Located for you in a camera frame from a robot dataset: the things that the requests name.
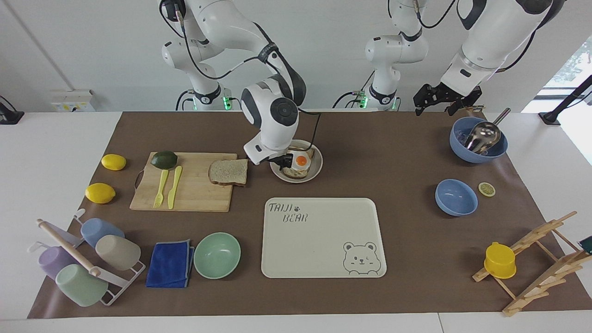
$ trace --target white plate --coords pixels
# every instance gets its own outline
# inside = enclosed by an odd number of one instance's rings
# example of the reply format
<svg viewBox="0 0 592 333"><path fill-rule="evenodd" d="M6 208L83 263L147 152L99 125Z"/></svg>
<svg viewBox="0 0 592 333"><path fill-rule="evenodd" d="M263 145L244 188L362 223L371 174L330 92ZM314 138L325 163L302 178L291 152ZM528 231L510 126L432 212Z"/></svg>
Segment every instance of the white plate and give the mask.
<svg viewBox="0 0 592 333"><path fill-rule="evenodd" d="M292 140L292 143L290 143L290 146L294 146L294 147L298 147L298 148L308 148L308 146L310 146L310 142L306 142L304 140ZM307 182L309 180L312 180L314 177L316 177L319 174L319 172L321 172L321 169L323 168L323 154L321 154L320 150L315 145L313 145L313 147L311 149L314 151L314 155L310 161L310 169L308 170L308 174L306 175L306 177L304 177L302 179L292 179L292 178L286 176L282 171L280 171L279 165L277 165L275 163L269 164L269 166L271 167L271 171L273 171L274 174L276 176L278 176L279 179L287 181L287 182L291 182L293 184L300 184L302 182Z"/></svg>
<svg viewBox="0 0 592 333"><path fill-rule="evenodd" d="M269 199L261 272L269 278L382 277L387 262L374 202Z"/></svg>

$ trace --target green bowl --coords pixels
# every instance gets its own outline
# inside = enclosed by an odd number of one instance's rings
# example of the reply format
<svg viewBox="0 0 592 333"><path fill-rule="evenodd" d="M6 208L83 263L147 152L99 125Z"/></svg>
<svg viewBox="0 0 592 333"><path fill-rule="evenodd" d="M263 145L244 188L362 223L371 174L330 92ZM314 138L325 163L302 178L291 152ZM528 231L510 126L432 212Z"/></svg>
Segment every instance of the green bowl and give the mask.
<svg viewBox="0 0 592 333"><path fill-rule="evenodd" d="M216 232L206 236L195 248L193 264L205 278L228 276L240 260L240 245L233 235Z"/></svg>

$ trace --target blue towel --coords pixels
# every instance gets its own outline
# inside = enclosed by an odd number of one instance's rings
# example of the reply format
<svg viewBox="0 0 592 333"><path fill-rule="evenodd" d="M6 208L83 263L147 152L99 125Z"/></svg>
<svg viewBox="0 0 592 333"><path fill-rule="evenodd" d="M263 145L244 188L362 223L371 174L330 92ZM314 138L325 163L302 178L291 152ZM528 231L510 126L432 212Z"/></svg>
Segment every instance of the blue towel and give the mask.
<svg viewBox="0 0 592 333"><path fill-rule="evenodd" d="M189 239L180 242L156 243L148 268L146 287L186 288L194 248Z"/></svg>

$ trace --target bear face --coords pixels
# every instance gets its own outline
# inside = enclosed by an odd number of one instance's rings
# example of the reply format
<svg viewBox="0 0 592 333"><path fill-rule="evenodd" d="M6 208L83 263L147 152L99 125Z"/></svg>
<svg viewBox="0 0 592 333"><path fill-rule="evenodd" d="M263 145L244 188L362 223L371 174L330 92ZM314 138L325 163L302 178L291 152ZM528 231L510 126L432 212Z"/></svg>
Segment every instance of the bear face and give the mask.
<svg viewBox="0 0 592 333"><path fill-rule="evenodd" d="M343 259L343 267L349 274L369 274L370 272L378 275L381 263L376 255L376 245L372 242L366 245L354 245L347 242L343 244L345 250L345 259Z"/></svg>

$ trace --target white cup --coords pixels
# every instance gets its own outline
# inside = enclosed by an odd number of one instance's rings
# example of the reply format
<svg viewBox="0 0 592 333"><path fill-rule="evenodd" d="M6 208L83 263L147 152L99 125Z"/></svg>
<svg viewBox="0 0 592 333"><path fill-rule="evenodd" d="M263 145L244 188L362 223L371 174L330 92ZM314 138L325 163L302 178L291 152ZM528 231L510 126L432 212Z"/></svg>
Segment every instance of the white cup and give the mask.
<svg viewBox="0 0 592 333"><path fill-rule="evenodd" d="M140 247L125 238L107 235L96 243L96 253L116 270L125 271L140 260Z"/></svg>

